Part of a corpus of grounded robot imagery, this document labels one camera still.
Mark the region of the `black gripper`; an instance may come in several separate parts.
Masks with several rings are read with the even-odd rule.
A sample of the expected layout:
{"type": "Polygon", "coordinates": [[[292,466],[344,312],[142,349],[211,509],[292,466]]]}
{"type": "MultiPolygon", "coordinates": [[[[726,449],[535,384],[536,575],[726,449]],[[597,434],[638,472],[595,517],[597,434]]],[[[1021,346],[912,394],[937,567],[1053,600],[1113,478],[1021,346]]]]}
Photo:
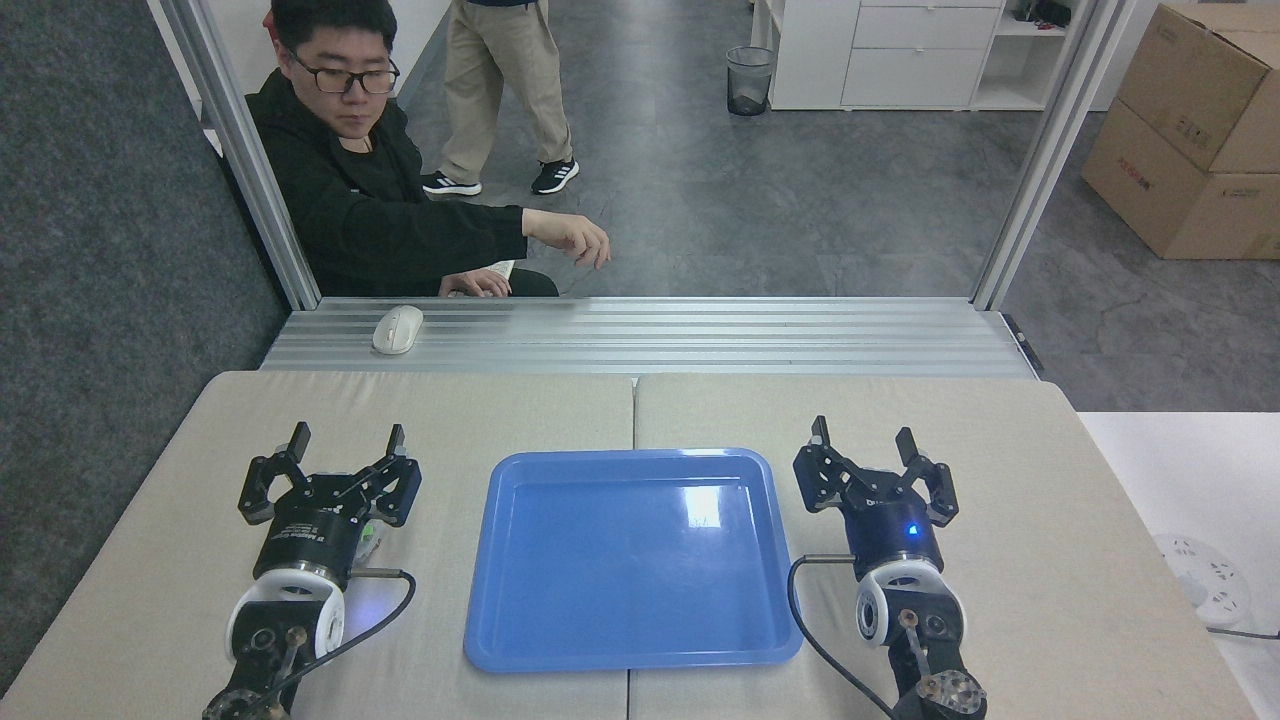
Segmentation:
{"type": "Polygon", "coordinates": [[[899,430],[895,442],[904,473],[890,474],[879,503],[868,503],[874,498],[870,471],[831,446],[824,415],[815,416],[810,439],[794,460],[809,512],[846,509],[847,544],[856,557],[858,580],[876,568],[905,559],[923,559],[938,571],[945,569],[933,527],[946,527],[957,515],[952,474],[948,465],[920,452],[909,427],[899,430]]]}
{"type": "Polygon", "coordinates": [[[238,509],[250,525],[271,520],[268,537],[253,565],[253,578],[276,569],[298,569],[347,585],[364,528],[369,520],[402,527],[410,515],[422,479],[419,462],[406,455],[404,429],[394,424],[387,454],[370,466],[340,479],[334,498],[324,497],[319,479],[306,477],[300,464],[311,432],[298,421],[288,445],[270,456],[250,462],[238,509]],[[291,489],[271,501],[269,489],[278,477],[291,489]]]}

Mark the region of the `person's left hand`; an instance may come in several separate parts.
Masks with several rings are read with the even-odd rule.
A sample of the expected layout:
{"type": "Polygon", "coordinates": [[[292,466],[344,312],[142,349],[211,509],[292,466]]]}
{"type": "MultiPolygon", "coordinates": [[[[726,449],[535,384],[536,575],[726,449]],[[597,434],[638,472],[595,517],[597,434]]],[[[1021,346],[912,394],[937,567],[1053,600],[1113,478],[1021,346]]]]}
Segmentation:
{"type": "Polygon", "coordinates": [[[442,277],[438,296],[448,299],[454,293],[468,297],[498,297],[512,295],[509,279],[499,272],[480,268],[442,277]]]}

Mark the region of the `person's right hand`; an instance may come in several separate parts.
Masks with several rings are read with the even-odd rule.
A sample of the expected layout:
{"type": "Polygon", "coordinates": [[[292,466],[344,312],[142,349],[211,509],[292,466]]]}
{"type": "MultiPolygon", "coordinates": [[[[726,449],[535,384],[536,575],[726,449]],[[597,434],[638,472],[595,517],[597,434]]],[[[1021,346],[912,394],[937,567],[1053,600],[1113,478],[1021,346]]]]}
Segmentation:
{"type": "Polygon", "coordinates": [[[521,232],[572,258],[577,265],[602,269],[612,258],[611,238],[586,217],[524,208],[521,232]]]}

